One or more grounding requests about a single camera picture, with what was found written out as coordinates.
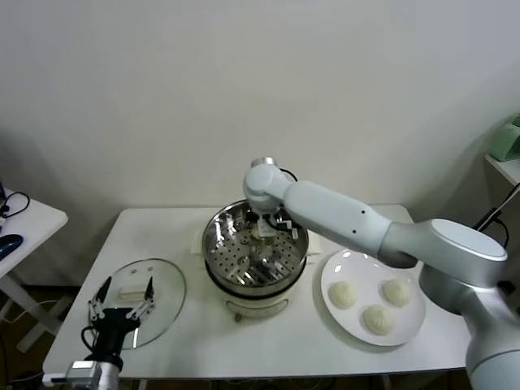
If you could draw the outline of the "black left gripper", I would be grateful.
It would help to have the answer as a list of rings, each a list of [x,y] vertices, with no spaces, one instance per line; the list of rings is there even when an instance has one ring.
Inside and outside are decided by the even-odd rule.
[[[83,328],[83,344],[89,351],[85,358],[90,361],[121,361],[120,354],[124,339],[129,332],[141,325],[141,320],[155,307],[154,279],[149,278],[144,300],[130,308],[104,309],[103,303],[110,288],[112,277],[109,276],[88,302],[91,324]],[[95,331],[97,337],[92,344],[86,340],[85,333]]]

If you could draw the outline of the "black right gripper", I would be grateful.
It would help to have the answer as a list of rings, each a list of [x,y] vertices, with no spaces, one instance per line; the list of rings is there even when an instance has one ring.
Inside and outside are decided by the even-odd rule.
[[[281,208],[277,208],[274,212],[260,213],[253,208],[248,209],[248,214],[243,218],[243,230],[250,232],[254,227],[254,223],[259,220],[259,236],[262,238],[273,237],[275,229],[269,224],[278,224],[283,220]]]

